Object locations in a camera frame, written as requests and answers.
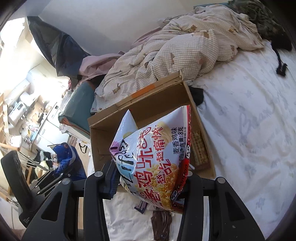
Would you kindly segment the large white red snack bag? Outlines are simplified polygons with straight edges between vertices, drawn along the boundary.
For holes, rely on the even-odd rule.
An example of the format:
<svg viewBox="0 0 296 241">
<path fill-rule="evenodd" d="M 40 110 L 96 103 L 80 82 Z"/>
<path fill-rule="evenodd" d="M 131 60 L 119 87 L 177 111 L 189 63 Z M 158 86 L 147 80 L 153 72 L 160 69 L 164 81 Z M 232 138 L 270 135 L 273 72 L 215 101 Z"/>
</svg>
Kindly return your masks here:
<svg viewBox="0 0 296 241">
<path fill-rule="evenodd" d="M 124 188 L 142 201 L 182 213 L 189 171 L 191 106 L 138 128 L 128 110 L 109 148 Z"/>
</svg>

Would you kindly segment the dark blue white packet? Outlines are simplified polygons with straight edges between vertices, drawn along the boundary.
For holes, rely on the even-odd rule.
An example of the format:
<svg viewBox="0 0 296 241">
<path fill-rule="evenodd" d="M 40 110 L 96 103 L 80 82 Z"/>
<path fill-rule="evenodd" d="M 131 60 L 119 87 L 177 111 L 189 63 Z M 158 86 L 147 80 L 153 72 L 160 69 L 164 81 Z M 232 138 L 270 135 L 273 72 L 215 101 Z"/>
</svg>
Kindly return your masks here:
<svg viewBox="0 0 296 241">
<path fill-rule="evenodd" d="M 141 200 L 140 203 L 134 207 L 134 209 L 140 212 L 141 214 L 144 214 L 144 212 L 147 209 L 147 205 L 148 203 Z"/>
</svg>

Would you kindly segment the white printed bed sheet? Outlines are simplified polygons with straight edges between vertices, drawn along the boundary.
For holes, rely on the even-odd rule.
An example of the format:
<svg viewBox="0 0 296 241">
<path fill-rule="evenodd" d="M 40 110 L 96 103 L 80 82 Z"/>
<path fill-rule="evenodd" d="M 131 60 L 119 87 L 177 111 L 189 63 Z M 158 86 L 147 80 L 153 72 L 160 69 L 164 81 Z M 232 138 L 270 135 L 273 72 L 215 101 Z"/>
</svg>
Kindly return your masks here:
<svg viewBox="0 0 296 241">
<path fill-rule="evenodd" d="M 295 196 L 295 51 L 239 51 L 192 83 L 217 176 L 242 199 L 265 238 Z"/>
</svg>

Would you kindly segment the pink cloth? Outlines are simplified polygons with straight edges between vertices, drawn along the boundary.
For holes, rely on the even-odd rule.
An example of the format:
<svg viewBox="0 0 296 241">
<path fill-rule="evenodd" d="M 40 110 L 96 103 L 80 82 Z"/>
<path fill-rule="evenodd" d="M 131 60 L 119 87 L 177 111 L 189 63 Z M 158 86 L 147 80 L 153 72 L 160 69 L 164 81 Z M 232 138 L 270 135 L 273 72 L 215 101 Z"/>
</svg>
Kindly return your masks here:
<svg viewBox="0 0 296 241">
<path fill-rule="evenodd" d="M 78 83 L 82 84 L 87 80 L 91 80 L 99 75 L 105 75 L 112 68 L 115 62 L 125 54 L 119 52 L 117 54 L 104 54 L 100 56 L 87 56 L 82 60 L 78 76 L 81 79 Z"/>
</svg>

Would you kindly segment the checkered beige quilt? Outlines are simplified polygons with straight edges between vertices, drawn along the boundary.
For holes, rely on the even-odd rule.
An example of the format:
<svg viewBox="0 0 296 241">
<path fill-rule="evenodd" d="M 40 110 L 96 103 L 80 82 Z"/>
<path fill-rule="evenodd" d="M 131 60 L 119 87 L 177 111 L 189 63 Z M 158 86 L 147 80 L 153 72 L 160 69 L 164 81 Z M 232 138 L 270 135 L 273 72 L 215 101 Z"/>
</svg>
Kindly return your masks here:
<svg viewBox="0 0 296 241">
<path fill-rule="evenodd" d="M 187 82 L 194 81 L 217 62 L 232 61 L 239 49 L 254 51 L 263 46 L 247 15 L 221 4 L 196 7 L 121 56 L 95 89 L 91 112 L 100 112 L 176 72 Z"/>
</svg>

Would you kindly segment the blue white snack bag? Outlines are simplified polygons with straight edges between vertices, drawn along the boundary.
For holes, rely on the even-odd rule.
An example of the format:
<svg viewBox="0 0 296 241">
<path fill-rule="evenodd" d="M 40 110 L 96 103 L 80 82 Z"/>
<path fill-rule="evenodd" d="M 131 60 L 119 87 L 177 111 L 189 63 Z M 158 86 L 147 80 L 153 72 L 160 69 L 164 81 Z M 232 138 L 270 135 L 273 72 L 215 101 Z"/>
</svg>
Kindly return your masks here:
<svg viewBox="0 0 296 241">
<path fill-rule="evenodd" d="M 72 181 L 86 179 L 86 173 L 82 161 L 74 146 L 67 143 L 58 144 L 53 148 L 57 155 L 58 168 L 54 170 L 54 177 L 61 174 L 70 175 Z"/>
</svg>

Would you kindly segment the dark chocolate wafer packet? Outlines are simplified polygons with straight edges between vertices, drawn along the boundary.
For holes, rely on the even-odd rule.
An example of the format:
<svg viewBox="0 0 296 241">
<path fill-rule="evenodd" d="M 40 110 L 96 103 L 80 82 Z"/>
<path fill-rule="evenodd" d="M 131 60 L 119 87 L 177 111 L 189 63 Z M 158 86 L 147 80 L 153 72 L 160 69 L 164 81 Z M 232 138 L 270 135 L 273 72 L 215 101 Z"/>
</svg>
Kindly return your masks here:
<svg viewBox="0 0 296 241">
<path fill-rule="evenodd" d="M 167 210 L 153 211 L 151 217 L 155 241 L 168 241 L 170 237 L 171 213 Z"/>
</svg>

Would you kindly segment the white bedside cabinet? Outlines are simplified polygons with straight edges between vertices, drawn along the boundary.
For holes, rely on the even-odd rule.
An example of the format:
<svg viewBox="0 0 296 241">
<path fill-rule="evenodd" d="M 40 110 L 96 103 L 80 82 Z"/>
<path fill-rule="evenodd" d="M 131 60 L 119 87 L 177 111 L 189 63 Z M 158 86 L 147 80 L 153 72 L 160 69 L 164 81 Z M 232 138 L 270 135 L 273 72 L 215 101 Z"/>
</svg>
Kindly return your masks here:
<svg viewBox="0 0 296 241">
<path fill-rule="evenodd" d="M 59 107 L 56 102 L 49 113 L 46 114 L 45 119 L 41 122 L 37 133 L 34 134 L 31 152 L 35 154 L 37 151 L 53 153 L 53 147 L 56 144 L 66 143 L 68 141 L 69 135 L 67 133 L 62 133 L 59 129 Z"/>
</svg>

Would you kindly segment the dark blue jacket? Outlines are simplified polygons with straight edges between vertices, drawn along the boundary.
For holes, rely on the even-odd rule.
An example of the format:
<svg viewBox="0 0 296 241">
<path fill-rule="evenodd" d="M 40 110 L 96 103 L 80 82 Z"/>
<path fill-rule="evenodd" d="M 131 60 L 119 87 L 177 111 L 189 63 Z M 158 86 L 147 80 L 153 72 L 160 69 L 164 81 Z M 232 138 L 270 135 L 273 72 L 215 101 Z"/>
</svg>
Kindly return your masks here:
<svg viewBox="0 0 296 241">
<path fill-rule="evenodd" d="M 76 78 L 82 60 L 89 56 L 67 33 L 42 21 L 38 16 L 27 17 L 30 33 L 45 59 L 58 76 Z"/>
</svg>

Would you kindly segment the wafer biscuit packet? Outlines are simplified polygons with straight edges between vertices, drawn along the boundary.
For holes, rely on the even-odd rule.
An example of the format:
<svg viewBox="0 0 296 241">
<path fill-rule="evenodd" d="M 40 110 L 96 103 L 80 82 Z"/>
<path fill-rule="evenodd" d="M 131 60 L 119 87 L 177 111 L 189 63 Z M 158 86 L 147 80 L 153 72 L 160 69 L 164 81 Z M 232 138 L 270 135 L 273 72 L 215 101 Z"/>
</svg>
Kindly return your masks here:
<svg viewBox="0 0 296 241">
<path fill-rule="evenodd" d="M 195 169 L 200 171 L 210 168 L 210 159 L 200 132 L 191 134 L 191 144 Z"/>
</svg>

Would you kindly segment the dark camouflage garment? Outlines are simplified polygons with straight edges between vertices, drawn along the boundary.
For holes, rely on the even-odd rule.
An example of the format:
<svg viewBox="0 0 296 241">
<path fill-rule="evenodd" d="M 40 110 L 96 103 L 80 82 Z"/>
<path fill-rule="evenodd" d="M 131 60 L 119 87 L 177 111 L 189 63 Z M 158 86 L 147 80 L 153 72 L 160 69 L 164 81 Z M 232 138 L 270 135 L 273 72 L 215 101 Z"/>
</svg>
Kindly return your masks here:
<svg viewBox="0 0 296 241">
<path fill-rule="evenodd" d="M 278 60 L 276 73 L 285 77 L 287 64 L 281 60 L 278 50 L 291 51 L 292 43 L 271 10 L 260 1 L 229 1 L 228 4 L 235 12 L 248 15 L 249 20 L 256 25 L 260 36 L 271 42 Z"/>
</svg>

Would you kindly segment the brown cardboard box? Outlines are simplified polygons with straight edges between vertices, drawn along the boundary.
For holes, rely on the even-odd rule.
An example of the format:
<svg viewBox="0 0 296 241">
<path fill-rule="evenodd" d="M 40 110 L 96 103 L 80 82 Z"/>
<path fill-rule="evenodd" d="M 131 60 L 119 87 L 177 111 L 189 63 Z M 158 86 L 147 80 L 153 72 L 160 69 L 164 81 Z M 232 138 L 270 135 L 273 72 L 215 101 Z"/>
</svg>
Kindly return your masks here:
<svg viewBox="0 0 296 241">
<path fill-rule="evenodd" d="M 184 170 L 215 170 L 197 103 L 182 72 L 138 90 L 89 119 L 95 170 L 114 161 L 122 190 L 141 195 L 180 190 Z"/>
</svg>

